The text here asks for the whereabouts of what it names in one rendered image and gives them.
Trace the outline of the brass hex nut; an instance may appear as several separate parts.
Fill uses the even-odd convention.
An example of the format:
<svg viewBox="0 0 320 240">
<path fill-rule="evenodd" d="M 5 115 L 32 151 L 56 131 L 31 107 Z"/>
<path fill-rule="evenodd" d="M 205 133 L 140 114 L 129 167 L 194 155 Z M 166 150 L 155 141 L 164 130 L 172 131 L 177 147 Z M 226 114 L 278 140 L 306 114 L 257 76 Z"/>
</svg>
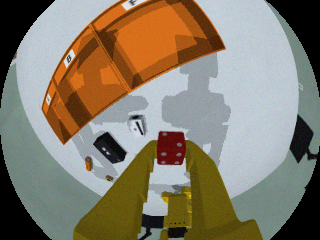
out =
<svg viewBox="0 0 320 240">
<path fill-rule="evenodd" d="M 109 175 L 107 175 L 105 179 L 106 179 L 107 181 L 110 181 L 110 182 L 113 181 L 113 178 L 112 178 L 111 176 L 109 176 Z"/>
</svg>

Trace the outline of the dark red die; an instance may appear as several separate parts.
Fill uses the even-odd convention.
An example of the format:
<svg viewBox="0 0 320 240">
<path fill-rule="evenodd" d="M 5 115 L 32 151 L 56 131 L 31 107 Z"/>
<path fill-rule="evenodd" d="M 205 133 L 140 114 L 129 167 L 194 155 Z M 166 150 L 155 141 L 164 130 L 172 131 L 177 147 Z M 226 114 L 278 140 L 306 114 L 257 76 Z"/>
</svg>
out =
<svg viewBox="0 0 320 240">
<path fill-rule="evenodd" d="M 157 164 L 182 165 L 186 153 L 183 132 L 159 131 L 157 142 Z"/>
</svg>

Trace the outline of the orange battery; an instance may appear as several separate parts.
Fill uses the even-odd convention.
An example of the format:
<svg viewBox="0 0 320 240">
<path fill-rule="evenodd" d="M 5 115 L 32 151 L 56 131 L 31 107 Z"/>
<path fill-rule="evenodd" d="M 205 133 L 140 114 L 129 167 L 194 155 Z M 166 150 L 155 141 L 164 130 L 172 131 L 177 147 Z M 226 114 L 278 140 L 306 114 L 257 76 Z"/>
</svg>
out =
<svg viewBox="0 0 320 240">
<path fill-rule="evenodd" d="M 91 166 L 91 158 L 90 157 L 85 158 L 85 164 L 86 164 L 86 170 L 88 172 L 91 172 L 92 166 Z"/>
</svg>

